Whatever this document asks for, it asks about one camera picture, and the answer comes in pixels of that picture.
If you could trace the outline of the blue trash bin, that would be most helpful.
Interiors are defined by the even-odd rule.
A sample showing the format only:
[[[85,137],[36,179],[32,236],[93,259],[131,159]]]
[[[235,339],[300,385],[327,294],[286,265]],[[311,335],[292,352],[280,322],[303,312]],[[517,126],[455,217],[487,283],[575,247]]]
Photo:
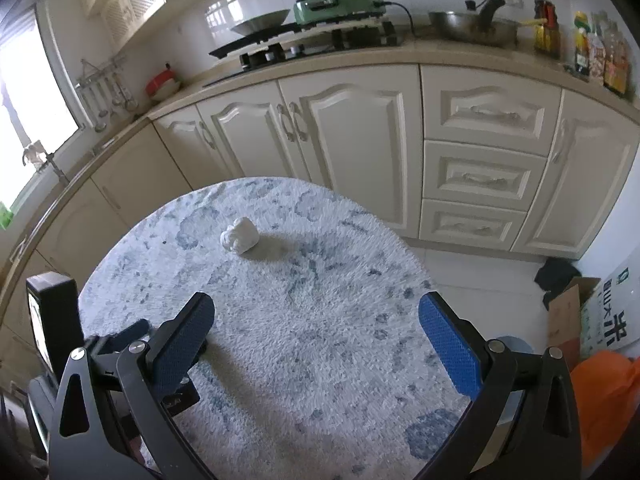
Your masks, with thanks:
[[[512,352],[534,354],[535,349],[524,339],[513,335],[501,335],[497,337],[506,348]]]

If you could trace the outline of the orange bag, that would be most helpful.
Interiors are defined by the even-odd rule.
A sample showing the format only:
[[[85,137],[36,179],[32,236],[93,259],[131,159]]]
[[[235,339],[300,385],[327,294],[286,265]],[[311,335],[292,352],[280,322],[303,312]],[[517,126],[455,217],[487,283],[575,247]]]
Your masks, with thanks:
[[[570,372],[582,439],[582,472],[596,468],[639,407],[639,360],[603,350]]]

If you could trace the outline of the cardboard box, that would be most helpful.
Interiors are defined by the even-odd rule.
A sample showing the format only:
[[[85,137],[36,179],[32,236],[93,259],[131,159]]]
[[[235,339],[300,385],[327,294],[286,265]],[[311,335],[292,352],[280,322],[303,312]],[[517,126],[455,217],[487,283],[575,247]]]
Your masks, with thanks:
[[[591,297],[600,278],[575,276],[565,289],[549,302],[548,346],[558,347],[569,368],[580,360],[580,308]]]

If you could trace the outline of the white rice sack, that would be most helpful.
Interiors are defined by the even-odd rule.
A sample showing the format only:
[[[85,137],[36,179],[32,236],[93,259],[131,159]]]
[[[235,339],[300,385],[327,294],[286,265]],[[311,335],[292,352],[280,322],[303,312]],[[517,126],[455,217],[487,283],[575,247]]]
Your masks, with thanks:
[[[582,305],[580,357],[608,350],[639,357],[639,254],[634,252],[597,284]]]

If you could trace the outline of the faucet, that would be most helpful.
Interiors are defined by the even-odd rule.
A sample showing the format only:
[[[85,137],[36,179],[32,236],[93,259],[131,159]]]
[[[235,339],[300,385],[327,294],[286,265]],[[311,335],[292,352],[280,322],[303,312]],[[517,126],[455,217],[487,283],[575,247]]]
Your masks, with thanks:
[[[54,155],[47,152],[40,141],[28,144],[23,150],[22,163],[24,166],[31,164],[35,170],[41,171],[46,167],[51,167],[54,174],[63,186],[70,184],[70,179],[64,171],[56,164]]]

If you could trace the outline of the black cloth on floor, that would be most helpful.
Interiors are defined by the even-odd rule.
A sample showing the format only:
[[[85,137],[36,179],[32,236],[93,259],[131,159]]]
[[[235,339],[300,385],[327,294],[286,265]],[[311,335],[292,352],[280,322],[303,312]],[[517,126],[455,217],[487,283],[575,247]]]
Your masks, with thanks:
[[[567,288],[573,278],[580,278],[582,274],[568,260],[548,257],[538,269],[534,282],[544,292],[542,304],[549,310],[550,302]]]

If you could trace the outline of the window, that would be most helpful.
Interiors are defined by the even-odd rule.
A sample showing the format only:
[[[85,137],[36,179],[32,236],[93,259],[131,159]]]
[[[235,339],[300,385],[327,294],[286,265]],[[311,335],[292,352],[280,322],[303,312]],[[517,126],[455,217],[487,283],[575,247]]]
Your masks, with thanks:
[[[38,172],[22,163],[24,148],[40,141],[54,154],[78,130],[55,79],[35,10],[1,33],[1,203],[17,210]]]

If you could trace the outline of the white tissue ball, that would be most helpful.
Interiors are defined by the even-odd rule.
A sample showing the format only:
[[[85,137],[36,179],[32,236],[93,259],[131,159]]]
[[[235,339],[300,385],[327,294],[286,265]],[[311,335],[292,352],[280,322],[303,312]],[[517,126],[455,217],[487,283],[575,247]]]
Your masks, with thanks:
[[[220,244],[227,252],[243,255],[259,242],[259,232],[249,218],[236,218],[220,234]]]

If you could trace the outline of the round table with patterned cloth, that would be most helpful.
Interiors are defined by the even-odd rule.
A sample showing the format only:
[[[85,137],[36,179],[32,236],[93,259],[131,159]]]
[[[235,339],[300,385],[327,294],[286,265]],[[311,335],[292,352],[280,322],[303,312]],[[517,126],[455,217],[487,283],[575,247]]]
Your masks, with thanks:
[[[246,217],[259,242],[227,252]],[[184,436],[221,479],[411,479],[468,399],[418,317],[430,274],[374,214],[302,180],[245,178],[134,226],[82,288],[89,334],[159,326],[196,292],[215,322]]]

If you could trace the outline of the hanging utensil rack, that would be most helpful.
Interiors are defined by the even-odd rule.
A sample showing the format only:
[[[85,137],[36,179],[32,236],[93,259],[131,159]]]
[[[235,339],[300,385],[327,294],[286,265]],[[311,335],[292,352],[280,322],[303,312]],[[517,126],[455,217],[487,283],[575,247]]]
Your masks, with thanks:
[[[116,55],[107,62],[96,65],[82,58],[81,75],[74,90],[95,133],[104,133],[134,119],[139,102],[125,79],[123,55]]]

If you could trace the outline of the lower cream cabinets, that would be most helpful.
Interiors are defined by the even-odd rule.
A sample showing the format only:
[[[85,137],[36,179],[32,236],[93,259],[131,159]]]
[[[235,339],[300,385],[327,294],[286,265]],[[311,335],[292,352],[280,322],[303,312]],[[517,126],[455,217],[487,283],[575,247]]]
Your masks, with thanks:
[[[239,177],[294,177],[439,245],[581,257],[639,148],[639,114],[605,91],[463,65],[320,70],[172,103],[124,131],[44,220],[1,293],[1,381],[38,372],[28,272],[81,280],[170,200]]]

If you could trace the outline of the bowl on induction plate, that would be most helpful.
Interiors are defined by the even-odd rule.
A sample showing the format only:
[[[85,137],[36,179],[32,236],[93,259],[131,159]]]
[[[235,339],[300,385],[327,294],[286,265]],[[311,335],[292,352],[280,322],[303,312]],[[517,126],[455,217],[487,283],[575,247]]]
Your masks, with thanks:
[[[282,9],[258,15],[236,24],[232,27],[231,31],[243,37],[255,35],[258,34],[258,32],[265,32],[266,30],[280,27],[288,18],[288,14],[290,14],[290,10]]]

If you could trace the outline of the gas stove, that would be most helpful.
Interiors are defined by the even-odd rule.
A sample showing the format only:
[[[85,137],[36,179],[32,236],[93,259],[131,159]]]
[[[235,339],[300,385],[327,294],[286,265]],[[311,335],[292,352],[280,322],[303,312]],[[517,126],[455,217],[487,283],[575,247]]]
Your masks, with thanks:
[[[404,35],[390,20],[366,20],[324,24],[297,32],[288,31],[266,41],[232,48],[231,44],[210,52],[218,63],[207,78],[201,80],[208,88],[218,82],[244,75],[276,64],[356,49],[400,46]]]

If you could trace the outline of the steel wok pan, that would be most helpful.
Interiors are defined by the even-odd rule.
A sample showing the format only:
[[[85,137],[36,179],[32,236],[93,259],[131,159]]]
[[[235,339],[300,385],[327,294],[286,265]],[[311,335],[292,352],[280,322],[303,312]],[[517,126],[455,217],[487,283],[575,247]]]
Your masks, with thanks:
[[[497,18],[496,13],[506,0],[487,0],[480,10],[434,11],[428,14],[431,25],[447,40],[505,48],[518,44],[516,21]]]

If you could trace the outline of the green electric cooker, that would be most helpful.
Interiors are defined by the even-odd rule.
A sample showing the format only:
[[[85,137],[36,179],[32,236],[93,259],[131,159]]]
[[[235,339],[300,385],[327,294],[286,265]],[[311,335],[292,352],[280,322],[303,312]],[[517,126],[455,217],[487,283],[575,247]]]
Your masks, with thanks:
[[[296,0],[293,8],[299,26],[370,18],[386,12],[384,0]]]

